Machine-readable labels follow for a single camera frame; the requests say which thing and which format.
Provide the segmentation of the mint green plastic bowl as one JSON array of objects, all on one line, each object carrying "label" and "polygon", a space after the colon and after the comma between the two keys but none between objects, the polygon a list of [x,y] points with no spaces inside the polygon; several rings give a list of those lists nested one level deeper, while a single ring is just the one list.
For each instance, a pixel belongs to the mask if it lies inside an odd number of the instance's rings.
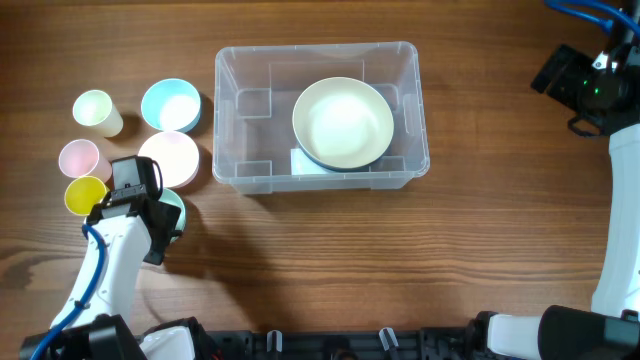
[{"label": "mint green plastic bowl", "polygon": [[167,225],[172,225],[170,242],[173,243],[181,237],[185,230],[186,206],[182,198],[169,188],[163,189],[159,202],[162,203],[162,219]]}]

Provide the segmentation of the pink plastic bowl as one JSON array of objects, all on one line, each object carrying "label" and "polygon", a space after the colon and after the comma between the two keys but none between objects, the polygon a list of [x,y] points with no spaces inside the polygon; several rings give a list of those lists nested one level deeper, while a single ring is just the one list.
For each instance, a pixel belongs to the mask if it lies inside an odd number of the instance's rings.
[{"label": "pink plastic bowl", "polygon": [[186,186],[199,170],[197,144],[187,134],[177,131],[164,131],[151,136],[142,144],[138,155],[158,163],[165,188]]}]

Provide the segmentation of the light blue plastic bowl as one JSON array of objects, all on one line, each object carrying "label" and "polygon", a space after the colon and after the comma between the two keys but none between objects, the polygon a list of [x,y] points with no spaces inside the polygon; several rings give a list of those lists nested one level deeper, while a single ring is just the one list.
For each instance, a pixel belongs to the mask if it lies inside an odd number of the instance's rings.
[{"label": "light blue plastic bowl", "polygon": [[148,88],[140,109],[152,128],[187,133],[200,120],[202,100],[199,91],[188,81],[167,78]]}]

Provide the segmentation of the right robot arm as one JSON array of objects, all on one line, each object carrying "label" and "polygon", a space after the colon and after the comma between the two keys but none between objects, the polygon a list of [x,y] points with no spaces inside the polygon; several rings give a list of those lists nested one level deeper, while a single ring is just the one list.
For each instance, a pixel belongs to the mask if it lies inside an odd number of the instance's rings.
[{"label": "right robot arm", "polygon": [[567,126],[606,137],[612,202],[605,260],[591,308],[551,306],[540,316],[481,312],[461,339],[458,359],[636,359],[639,356],[639,4],[549,1],[547,7],[598,25],[610,36],[592,59],[562,45],[531,83],[573,110]]}]

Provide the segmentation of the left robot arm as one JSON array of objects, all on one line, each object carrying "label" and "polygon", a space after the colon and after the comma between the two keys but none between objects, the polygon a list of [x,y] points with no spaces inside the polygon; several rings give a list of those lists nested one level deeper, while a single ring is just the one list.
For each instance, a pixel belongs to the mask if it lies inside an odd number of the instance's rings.
[{"label": "left robot arm", "polygon": [[47,332],[24,339],[20,358],[220,358],[195,318],[158,325],[141,337],[128,326],[142,264],[161,264],[185,226],[185,204],[169,189],[159,199],[110,192],[82,225],[87,250],[67,302]]}]

